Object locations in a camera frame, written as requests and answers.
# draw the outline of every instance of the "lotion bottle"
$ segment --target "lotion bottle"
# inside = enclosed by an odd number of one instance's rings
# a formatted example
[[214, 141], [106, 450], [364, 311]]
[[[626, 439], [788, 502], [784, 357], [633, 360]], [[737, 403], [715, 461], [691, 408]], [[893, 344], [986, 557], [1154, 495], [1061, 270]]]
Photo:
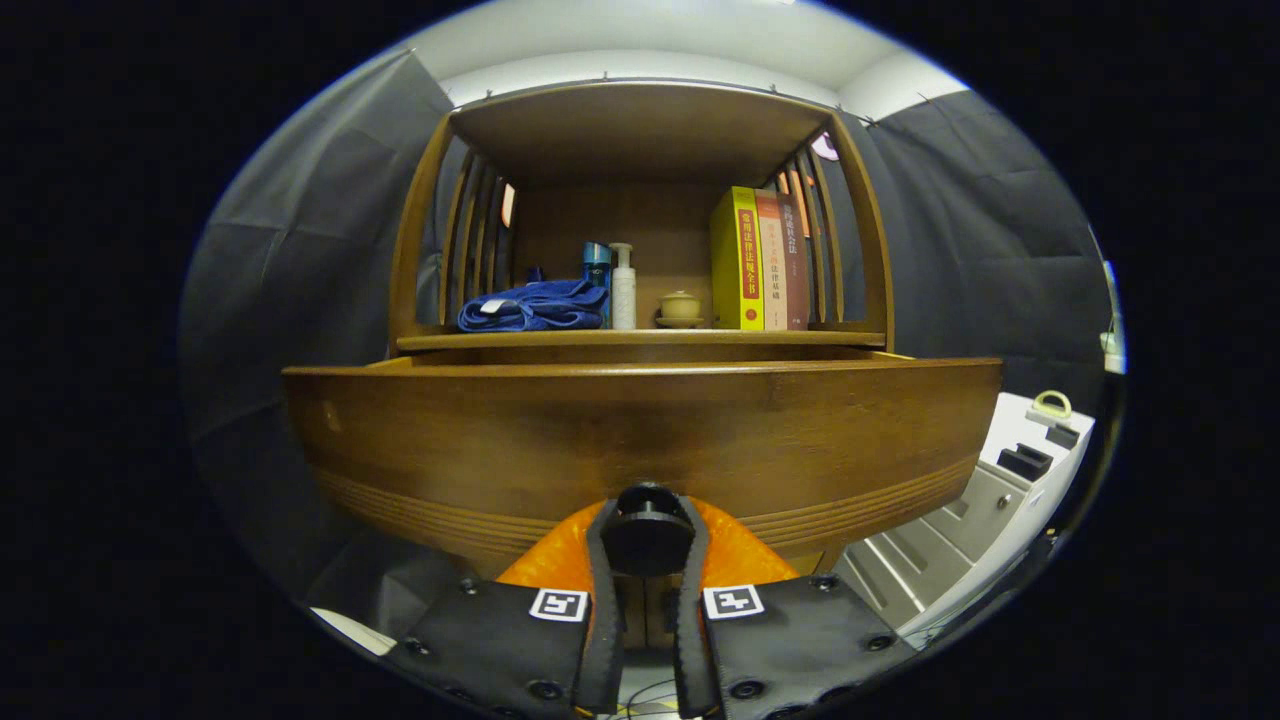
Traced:
[[618, 266], [613, 268], [609, 282], [609, 305], [613, 329], [636, 329], [636, 272], [631, 266], [631, 245], [611, 242], [609, 249], [618, 254]]

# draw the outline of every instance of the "gray curtain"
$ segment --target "gray curtain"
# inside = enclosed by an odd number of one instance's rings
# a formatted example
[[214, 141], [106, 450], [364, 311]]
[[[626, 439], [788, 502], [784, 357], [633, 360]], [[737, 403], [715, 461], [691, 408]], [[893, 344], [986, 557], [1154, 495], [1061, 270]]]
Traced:
[[179, 352], [196, 466], [255, 561], [293, 597], [360, 527], [312, 482], [280, 369], [387, 356], [401, 209], [451, 109], [407, 49], [357, 68], [248, 160], [188, 270]]
[[1088, 219], [1048, 159], [969, 91], [870, 127], [844, 120], [881, 204], [897, 350], [997, 356], [1006, 391], [1060, 389], [1096, 414], [1111, 300]]

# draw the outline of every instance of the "shelf compartment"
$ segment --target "shelf compartment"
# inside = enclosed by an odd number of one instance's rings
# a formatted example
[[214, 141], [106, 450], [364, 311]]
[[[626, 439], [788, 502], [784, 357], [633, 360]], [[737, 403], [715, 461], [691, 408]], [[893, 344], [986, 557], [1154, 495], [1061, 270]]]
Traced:
[[[823, 132], [840, 152], [858, 225], [867, 292], [867, 315], [858, 323], [845, 323], [842, 301], [842, 268], [859, 264], [858, 258], [842, 256], [831, 190], [810, 150]], [[463, 176], [480, 179], [463, 177], [443, 187], [442, 163], [454, 145], [474, 155], [467, 156], [471, 164]], [[746, 88], [627, 81], [490, 97], [442, 120], [403, 208], [390, 279], [392, 351], [399, 352], [401, 338], [453, 322], [465, 300], [488, 292], [490, 286], [479, 282], [479, 270], [485, 261], [495, 263], [498, 245], [503, 245], [507, 273], [495, 278], [495, 290], [513, 284], [531, 265], [541, 265], [548, 279], [579, 277], [585, 241], [630, 242], [639, 269], [637, 327], [657, 327], [657, 300], [673, 290], [700, 297], [712, 323], [707, 225], [714, 201], [732, 184], [769, 187], [788, 174], [794, 182], [787, 184], [799, 193], [810, 229], [812, 319], [881, 333], [882, 347], [892, 350], [892, 282], [879, 209], [837, 114]], [[506, 184], [515, 188], [518, 210], [511, 215], [509, 231], [500, 233], [508, 242], [490, 242], [484, 236], [494, 223], [486, 222], [493, 215], [484, 213], [484, 200], [500, 199]], [[452, 204], [433, 202], [434, 193], [449, 192]], [[442, 241], [438, 310], [419, 318], [416, 282], [431, 206], [451, 208], [451, 213]]]

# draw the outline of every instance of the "drawer front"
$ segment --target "drawer front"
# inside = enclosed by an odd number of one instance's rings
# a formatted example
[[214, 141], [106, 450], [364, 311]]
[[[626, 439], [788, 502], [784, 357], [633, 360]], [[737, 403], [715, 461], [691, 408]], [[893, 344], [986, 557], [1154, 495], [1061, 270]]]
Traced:
[[[1009, 497], [1007, 503], [1001, 498]], [[1021, 506], [1027, 493], [975, 468], [960, 500], [934, 510], [924, 520], [975, 562]]]
[[920, 614], [920, 606], [893, 578], [868, 541], [855, 542], [845, 550], [842, 561], [836, 565], [836, 574], [895, 628]]
[[924, 605], [942, 597], [973, 568], [960, 551], [920, 520], [881, 533], [872, 541]]

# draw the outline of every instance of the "book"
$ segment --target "book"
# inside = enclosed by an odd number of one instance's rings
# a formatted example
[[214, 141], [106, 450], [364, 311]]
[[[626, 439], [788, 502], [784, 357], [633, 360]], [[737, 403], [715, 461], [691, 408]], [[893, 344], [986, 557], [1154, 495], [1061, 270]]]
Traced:
[[763, 331], [755, 191], [731, 187], [710, 217], [713, 327]]
[[778, 193], [755, 191], [755, 214], [760, 223], [760, 283], [764, 288], [764, 329], [787, 329], [787, 268], [782, 240]]
[[804, 241], [800, 205], [795, 196], [780, 195], [783, 263], [787, 277], [787, 329], [809, 329], [809, 247]]

